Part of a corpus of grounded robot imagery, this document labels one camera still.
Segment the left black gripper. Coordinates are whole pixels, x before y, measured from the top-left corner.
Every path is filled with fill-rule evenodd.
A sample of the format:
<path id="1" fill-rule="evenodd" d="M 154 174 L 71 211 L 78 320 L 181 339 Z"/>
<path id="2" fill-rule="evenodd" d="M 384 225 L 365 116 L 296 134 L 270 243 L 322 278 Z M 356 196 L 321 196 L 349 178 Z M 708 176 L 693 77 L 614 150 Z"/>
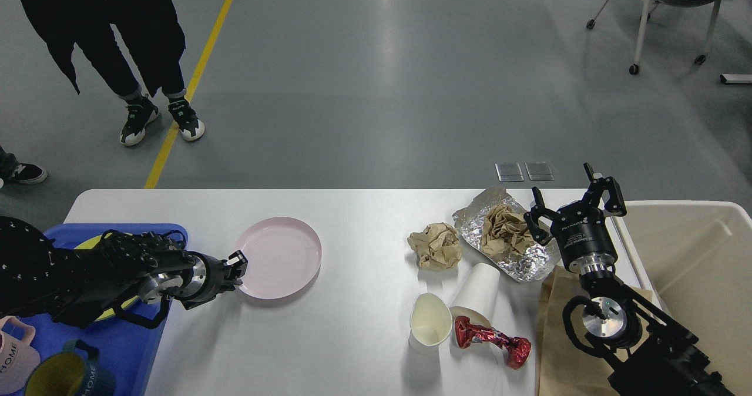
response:
<path id="1" fill-rule="evenodd" d="M 235 251 L 227 260 L 198 253 L 192 256 L 195 262 L 188 269 L 156 273 L 146 278 L 139 284 L 139 299 L 153 304 L 166 297 L 179 301 L 185 310 L 191 310 L 243 284 L 248 261 L 242 251 Z"/>

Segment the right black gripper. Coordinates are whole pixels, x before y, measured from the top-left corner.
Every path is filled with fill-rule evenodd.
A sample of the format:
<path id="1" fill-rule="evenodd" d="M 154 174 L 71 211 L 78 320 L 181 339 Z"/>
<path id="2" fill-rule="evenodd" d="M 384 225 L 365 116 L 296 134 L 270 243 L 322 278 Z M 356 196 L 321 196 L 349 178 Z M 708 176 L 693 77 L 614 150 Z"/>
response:
<path id="1" fill-rule="evenodd" d="M 570 203 L 555 212 L 545 205 L 541 190 L 532 187 L 532 208 L 523 215 L 535 243 L 547 246 L 555 238 L 563 265 L 570 273 L 608 270 L 615 265 L 617 251 L 605 227 L 605 216 L 627 214 L 617 180 L 596 173 L 590 163 L 584 163 L 583 168 L 590 184 L 582 202 Z M 550 231 L 542 228 L 542 217 L 552 221 Z"/>

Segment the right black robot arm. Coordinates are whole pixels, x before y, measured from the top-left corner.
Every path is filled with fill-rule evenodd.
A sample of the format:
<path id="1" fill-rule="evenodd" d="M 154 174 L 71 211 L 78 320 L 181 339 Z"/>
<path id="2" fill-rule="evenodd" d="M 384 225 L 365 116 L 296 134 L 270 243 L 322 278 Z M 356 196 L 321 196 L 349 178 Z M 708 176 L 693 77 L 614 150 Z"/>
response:
<path id="1" fill-rule="evenodd" d="M 613 177 L 583 167 L 589 186 L 580 200 L 549 209 L 533 187 L 524 214 L 534 241 L 555 240 L 564 268 L 579 278 L 583 294 L 562 309 L 566 336 L 609 364 L 609 384 L 620 395 L 729 395 L 722 375 L 707 372 L 698 337 L 617 277 L 605 219 L 625 216 L 626 204 Z"/>

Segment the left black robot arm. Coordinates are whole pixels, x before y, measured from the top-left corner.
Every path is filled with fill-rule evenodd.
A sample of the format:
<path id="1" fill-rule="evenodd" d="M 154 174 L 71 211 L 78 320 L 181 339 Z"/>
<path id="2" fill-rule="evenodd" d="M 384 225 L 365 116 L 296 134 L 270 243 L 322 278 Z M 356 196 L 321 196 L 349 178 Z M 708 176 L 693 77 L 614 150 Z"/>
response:
<path id="1" fill-rule="evenodd" d="M 2 316 L 48 314 L 85 328 L 105 311 L 147 329 L 161 325 L 172 300 L 190 310 L 234 291 L 247 270 L 235 251 L 218 260 L 188 251 L 173 231 L 105 230 L 91 249 L 56 248 L 16 217 L 2 217 Z"/>

